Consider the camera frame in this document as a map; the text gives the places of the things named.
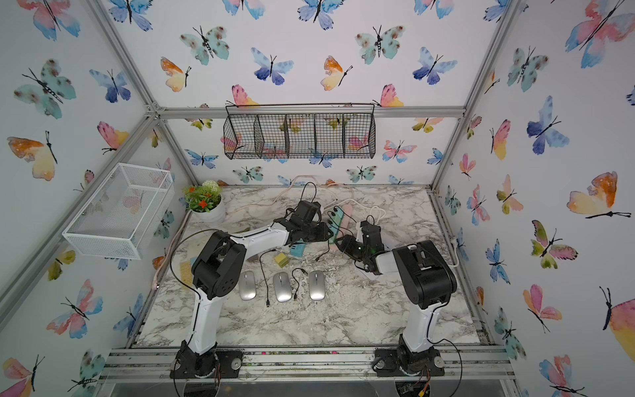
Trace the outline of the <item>pink power strip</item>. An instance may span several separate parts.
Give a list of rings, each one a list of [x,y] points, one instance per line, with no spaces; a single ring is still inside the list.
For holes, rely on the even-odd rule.
[[[342,221],[342,225],[339,228],[334,227],[329,221],[328,211],[330,209],[327,210],[327,213],[326,213],[327,226],[329,227],[329,230],[332,232],[332,237],[329,239],[330,244],[334,244],[337,238],[341,238],[344,234],[348,234],[350,232],[351,223],[354,223],[354,220],[352,219],[353,206],[351,204],[347,203],[347,204],[341,204],[336,206],[339,206],[342,209],[344,218]]]

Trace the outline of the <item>yellow charger plug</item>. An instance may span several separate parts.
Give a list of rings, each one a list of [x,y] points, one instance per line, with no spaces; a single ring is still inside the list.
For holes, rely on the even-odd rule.
[[[289,257],[280,252],[278,253],[275,257],[274,257],[275,263],[280,267],[280,268],[285,268],[286,266],[288,266],[288,264],[290,263],[290,259]]]

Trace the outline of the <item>silver mouse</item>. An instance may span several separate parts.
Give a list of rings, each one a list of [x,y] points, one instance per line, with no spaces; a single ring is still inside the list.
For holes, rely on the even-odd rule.
[[[241,273],[238,282],[239,295],[243,301],[249,301],[256,297],[256,278],[253,271]]]
[[[326,281],[323,271],[309,273],[309,296],[312,301],[321,301],[326,297]]]

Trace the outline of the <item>grey mouse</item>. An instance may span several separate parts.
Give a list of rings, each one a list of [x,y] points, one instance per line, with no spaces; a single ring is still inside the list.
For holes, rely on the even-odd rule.
[[[289,274],[281,271],[273,278],[275,296],[279,303],[289,302],[293,298],[293,291],[289,280]]]

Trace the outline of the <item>blue power strip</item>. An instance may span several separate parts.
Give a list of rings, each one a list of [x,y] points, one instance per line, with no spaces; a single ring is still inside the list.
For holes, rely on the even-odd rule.
[[[294,243],[289,247],[289,254],[291,256],[301,258],[304,256],[305,248],[306,248],[305,243],[302,243],[302,242]]]

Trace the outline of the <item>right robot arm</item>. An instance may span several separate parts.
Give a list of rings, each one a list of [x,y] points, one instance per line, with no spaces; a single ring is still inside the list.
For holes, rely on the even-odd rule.
[[[410,301],[408,322],[398,346],[377,349],[372,370],[379,377],[445,375],[432,336],[440,310],[457,290],[456,276],[430,240],[398,243],[368,221],[360,223],[360,232],[360,240],[350,234],[337,238],[337,248],[360,263],[361,271],[368,276],[399,275]]]

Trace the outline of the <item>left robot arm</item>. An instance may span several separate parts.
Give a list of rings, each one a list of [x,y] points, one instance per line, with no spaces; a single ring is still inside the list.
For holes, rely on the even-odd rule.
[[[321,204],[301,200],[273,223],[251,232],[216,231],[191,266],[195,309],[190,336],[181,343],[170,371],[172,380],[237,376],[217,354],[218,322],[226,295],[238,285],[246,260],[294,243],[321,243],[333,236],[322,221]]]

